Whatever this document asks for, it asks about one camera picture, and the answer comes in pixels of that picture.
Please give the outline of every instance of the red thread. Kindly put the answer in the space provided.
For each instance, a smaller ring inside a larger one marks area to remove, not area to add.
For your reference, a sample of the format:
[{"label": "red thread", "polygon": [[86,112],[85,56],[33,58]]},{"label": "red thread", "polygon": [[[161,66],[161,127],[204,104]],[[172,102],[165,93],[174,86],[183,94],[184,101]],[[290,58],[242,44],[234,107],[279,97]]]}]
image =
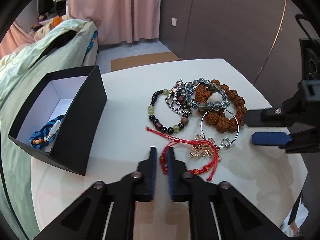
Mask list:
[{"label": "red thread", "polygon": [[192,146],[197,146],[198,144],[206,144],[209,147],[211,147],[213,149],[213,152],[214,152],[213,160],[210,163],[208,163],[207,165],[203,166],[202,169],[200,169],[200,170],[193,169],[193,170],[190,170],[189,172],[191,172],[193,174],[196,174],[196,175],[199,175],[199,174],[202,174],[204,172],[209,171],[212,168],[211,174],[207,178],[207,181],[211,181],[212,180],[212,177],[213,177],[213,175],[214,175],[214,173],[215,173],[215,171],[217,169],[217,166],[218,166],[218,153],[217,153],[217,148],[210,141],[207,141],[207,140],[201,140],[201,141],[192,140],[192,141],[188,141],[188,140],[176,138],[174,136],[170,136],[170,135],[167,135],[167,134],[163,134],[161,132],[158,132],[156,130],[151,129],[148,126],[146,127],[146,130],[149,131],[149,132],[155,133],[157,135],[160,135],[163,138],[171,140],[171,142],[169,142],[166,145],[166,147],[164,147],[164,149],[163,149],[163,151],[161,153],[161,156],[159,157],[159,161],[160,161],[160,164],[162,166],[162,170],[163,170],[164,174],[166,174],[166,175],[167,175],[167,171],[168,171],[168,167],[166,166],[166,164],[167,164],[166,153],[167,153],[167,150],[168,150],[169,147],[172,147],[172,146],[174,146],[174,145],[176,145],[178,143],[186,143],[186,144],[190,144]]}]

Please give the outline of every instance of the gray wall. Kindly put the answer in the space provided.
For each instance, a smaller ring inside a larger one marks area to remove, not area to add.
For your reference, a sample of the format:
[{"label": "gray wall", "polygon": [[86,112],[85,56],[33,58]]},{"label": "gray wall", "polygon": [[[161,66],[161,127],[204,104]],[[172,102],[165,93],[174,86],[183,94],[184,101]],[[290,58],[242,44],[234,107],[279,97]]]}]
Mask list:
[{"label": "gray wall", "polygon": [[17,17],[18,24],[28,33],[31,24],[38,22],[37,0],[32,0]]},{"label": "gray wall", "polygon": [[[276,36],[284,1],[162,0],[160,41],[181,59],[223,58],[253,83]],[[296,13],[287,0],[281,32],[256,83],[272,106],[291,97],[301,80],[299,39],[306,35]]]}]

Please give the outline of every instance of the light switch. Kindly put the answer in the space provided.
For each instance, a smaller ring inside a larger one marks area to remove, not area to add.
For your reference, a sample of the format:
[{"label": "light switch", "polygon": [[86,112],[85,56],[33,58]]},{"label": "light switch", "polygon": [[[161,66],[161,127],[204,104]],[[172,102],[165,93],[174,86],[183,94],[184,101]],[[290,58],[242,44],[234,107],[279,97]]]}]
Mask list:
[{"label": "light switch", "polygon": [[172,18],[172,23],[173,26],[177,26],[177,19],[176,18]]}]

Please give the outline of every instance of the open box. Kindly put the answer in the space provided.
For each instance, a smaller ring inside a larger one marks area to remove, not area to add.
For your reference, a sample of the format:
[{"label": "open box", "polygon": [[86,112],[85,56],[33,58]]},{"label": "open box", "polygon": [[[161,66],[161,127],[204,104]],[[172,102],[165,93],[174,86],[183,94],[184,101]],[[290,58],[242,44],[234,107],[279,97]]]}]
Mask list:
[{"label": "open box", "polygon": [[[48,73],[22,105],[8,137],[38,160],[84,176],[106,101],[97,65]],[[61,114],[65,116],[53,143],[33,148],[32,134]]]}]

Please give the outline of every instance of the cardboard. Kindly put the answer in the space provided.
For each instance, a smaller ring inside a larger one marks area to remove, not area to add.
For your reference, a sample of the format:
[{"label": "cardboard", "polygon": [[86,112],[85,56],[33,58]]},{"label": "cardboard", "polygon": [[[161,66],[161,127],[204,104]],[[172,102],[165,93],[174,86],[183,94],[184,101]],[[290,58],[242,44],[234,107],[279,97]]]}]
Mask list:
[{"label": "cardboard", "polygon": [[111,60],[111,71],[180,60],[172,52],[145,54]]}]

